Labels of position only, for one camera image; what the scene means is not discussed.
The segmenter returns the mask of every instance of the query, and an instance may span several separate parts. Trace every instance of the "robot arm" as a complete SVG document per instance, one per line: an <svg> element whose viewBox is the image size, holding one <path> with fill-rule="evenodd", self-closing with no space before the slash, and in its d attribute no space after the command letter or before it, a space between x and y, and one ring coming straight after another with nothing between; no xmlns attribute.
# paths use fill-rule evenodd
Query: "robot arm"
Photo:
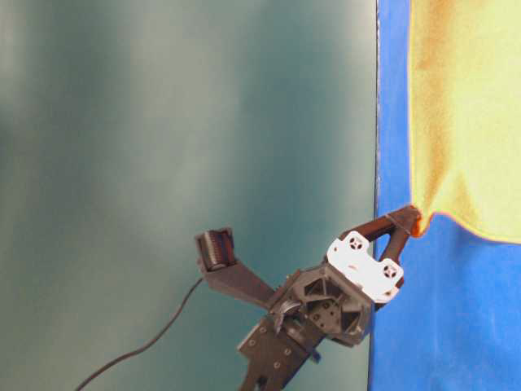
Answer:
<svg viewBox="0 0 521 391"><path fill-rule="evenodd" d="M375 306L389 302L403 284L398 258L419 212L412 206L345 231L324 262L297 270L274 291L234 257L230 229L196 237L199 267L211 288L269 311L238 350L248 360L240 391L279 391L311 358L324 338L341 345L359 344L370 331ZM390 239L379 261L369 242Z"/></svg>

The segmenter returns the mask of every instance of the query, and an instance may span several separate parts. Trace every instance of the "green wall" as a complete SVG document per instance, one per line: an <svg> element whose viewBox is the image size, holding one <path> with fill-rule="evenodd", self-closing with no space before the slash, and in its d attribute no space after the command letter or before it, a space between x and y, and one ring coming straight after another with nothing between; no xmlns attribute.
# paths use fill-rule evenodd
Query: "green wall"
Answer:
<svg viewBox="0 0 521 391"><path fill-rule="evenodd" d="M366 0L0 0L0 389L73 389L156 333L232 226L273 286L374 193ZM257 308L195 291L92 390L231 390ZM289 390L366 389L325 341Z"/></svg>

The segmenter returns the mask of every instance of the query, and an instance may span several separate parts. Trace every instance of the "black cable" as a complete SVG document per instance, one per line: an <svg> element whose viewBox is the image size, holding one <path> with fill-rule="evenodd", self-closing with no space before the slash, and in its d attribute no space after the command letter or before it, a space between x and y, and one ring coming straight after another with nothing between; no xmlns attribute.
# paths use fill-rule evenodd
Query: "black cable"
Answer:
<svg viewBox="0 0 521 391"><path fill-rule="evenodd" d="M93 379L95 379L96 377L98 377L99 375L101 375L102 373L104 373L108 368L110 367L113 367L114 365L116 365L117 363L123 361L123 360L126 360L127 358L130 358L132 356L136 356L142 352L144 352L145 350L147 350L148 348L150 348L153 344L155 344L157 342L157 340L159 340L163 334L166 333L166 331L169 329L170 326L172 326L172 323L175 322L175 320L177 319L177 316L179 316L179 314L181 313L182 311L182 308L185 306L186 302L188 301L188 298L190 297L190 295L192 294L192 292L197 288L197 286L201 283L201 281L203 281L203 279L198 279L197 282L192 285L192 288L190 288L190 290L188 291L188 293L186 294L185 298L182 299L182 302L181 302L181 305L179 306L179 308L177 309L176 313L173 315L173 317L169 320L168 323L166 323L166 326L163 327L163 329L154 337L152 338L150 341L148 341L144 346L142 346L141 348L139 349L136 349L136 350L133 350L131 352L128 352L128 353L125 353L125 354L122 354L120 357L118 358L114 358L112 361L110 362L107 362L105 365L103 365L101 368L99 368L96 372L92 373L92 375L90 375L89 377L87 377L85 380L83 380L81 382L80 385L78 385L76 388L75 388L75 391L80 391L81 389L83 389L88 383L90 383Z"/></svg>

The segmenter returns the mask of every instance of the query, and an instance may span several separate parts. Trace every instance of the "blue surface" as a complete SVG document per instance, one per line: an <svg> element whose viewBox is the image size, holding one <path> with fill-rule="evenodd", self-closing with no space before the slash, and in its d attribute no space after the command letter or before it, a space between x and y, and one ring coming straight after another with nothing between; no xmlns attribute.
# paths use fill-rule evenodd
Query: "blue surface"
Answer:
<svg viewBox="0 0 521 391"><path fill-rule="evenodd" d="M408 1L379 1L378 215L410 200L408 23ZM409 241L405 285L377 313L370 390L521 389L520 259L520 246L483 240L436 216Z"/></svg>

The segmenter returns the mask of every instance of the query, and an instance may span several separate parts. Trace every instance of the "yellow cloth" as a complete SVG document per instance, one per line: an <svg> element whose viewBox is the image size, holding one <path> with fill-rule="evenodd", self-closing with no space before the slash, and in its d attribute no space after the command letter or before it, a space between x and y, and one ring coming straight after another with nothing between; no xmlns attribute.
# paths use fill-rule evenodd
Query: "yellow cloth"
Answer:
<svg viewBox="0 0 521 391"><path fill-rule="evenodd" d="M521 1L412 0L412 203L521 243Z"/></svg>

